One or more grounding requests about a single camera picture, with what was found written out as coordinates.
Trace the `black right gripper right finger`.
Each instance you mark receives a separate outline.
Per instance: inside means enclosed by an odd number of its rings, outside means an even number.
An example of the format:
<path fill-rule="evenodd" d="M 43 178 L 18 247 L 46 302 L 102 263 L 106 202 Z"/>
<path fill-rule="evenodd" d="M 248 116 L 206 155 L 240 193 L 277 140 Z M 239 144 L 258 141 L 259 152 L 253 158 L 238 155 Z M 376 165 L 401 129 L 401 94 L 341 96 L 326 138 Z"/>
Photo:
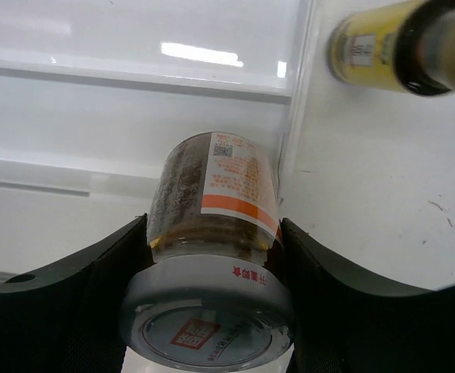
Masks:
<path fill-rule="evenodd" d="M 296 317 L 290 372 L 455 372 L 455 284 L 376 274 L 282 221 Z"/>

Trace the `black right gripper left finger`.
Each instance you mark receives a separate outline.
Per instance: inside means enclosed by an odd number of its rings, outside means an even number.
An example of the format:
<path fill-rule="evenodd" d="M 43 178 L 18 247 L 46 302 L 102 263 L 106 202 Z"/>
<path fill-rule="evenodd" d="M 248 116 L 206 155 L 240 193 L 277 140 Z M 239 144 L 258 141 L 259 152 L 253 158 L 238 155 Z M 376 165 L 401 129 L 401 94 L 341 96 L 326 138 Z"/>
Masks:
<path fill-rule="evenodd" d="M 125 289 L 150 255 L 138 216 L 105 239 L 0 284 L 0 372 L 119 372 Z"/>

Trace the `sauce jar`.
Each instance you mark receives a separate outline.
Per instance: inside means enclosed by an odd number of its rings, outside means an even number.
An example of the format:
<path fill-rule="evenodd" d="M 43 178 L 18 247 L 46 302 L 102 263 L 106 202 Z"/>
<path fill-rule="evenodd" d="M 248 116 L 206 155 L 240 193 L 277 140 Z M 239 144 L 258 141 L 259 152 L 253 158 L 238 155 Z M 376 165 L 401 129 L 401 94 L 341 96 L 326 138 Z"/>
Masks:
<path fill-rule="evenodd" d="M 208 132 L 168 156 L 130 280 L 121 335 L 193 372 L 257 368 L 291 346 L 294 318 L 271 163 L 252 141 Z"/>

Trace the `yellow small bottle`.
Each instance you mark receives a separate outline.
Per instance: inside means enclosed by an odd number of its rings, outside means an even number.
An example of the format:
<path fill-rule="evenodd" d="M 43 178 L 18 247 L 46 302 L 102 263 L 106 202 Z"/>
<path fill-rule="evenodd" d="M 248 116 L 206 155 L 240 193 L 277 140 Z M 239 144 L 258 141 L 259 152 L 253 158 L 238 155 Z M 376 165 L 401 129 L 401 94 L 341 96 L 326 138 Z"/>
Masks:
<path fill-rule="evenodd" d="M 404 1 L 344 18 L 327 42 L 338 80 L 440 96 L 455 92 L 455 1 Z"/>

